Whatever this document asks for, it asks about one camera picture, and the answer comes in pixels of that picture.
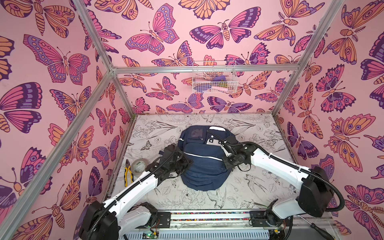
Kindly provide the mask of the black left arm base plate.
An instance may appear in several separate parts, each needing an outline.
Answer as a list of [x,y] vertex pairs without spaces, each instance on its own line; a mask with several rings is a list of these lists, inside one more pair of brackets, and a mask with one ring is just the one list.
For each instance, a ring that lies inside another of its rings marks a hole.
[[157,212],[151,215],[151,229],[169,229],[171,226],[171,212]]

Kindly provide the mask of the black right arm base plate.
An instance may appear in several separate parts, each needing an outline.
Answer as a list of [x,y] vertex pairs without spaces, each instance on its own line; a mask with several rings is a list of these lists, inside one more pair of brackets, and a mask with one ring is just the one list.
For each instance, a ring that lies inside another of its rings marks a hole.
[[252,227],[270,227],[266,210],[250,211],[249,225]]

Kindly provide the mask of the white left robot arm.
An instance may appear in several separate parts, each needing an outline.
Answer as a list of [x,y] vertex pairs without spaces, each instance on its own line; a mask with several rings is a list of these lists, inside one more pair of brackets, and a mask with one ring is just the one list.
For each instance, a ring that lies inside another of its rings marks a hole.
[[88,207],[79,232],[80,240],[118,240],[150,221],[155,214],[150,208],[138,206],[133,212],[129,210],[147,193],[171,178],[172,173],[179,177],[193,164],[176,144],[167,146],[159,154],[140,177],[120,193],[103,203],[95,201]]

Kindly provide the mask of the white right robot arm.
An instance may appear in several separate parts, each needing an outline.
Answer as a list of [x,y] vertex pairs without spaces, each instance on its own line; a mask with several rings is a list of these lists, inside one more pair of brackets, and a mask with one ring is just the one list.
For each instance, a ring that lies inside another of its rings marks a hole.
[[320,167],[310,169],[284,160],[253,142],[237,142],[230,138],[219,141],[226,154],[223,162],[228,169],[241,164],[262,168],[280,177],[296,190],[295,195],[275,200],[267,208],[278,219],[308,214],[319,218],[325,212],[338,212],[345,207],[342,193]]

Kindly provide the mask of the navy blue student backpack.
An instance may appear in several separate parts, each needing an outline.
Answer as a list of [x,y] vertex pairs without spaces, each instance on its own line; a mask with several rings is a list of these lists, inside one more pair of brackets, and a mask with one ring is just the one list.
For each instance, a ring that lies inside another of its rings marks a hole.
[[224,184],[231,170],[223,162],[226,154],[220,142],[227,139],[238,142],[232,132],[217,126],[195,125],[181,133],[178,147],[186,158],[193,161],[181,176],[188,188],[207,192]]

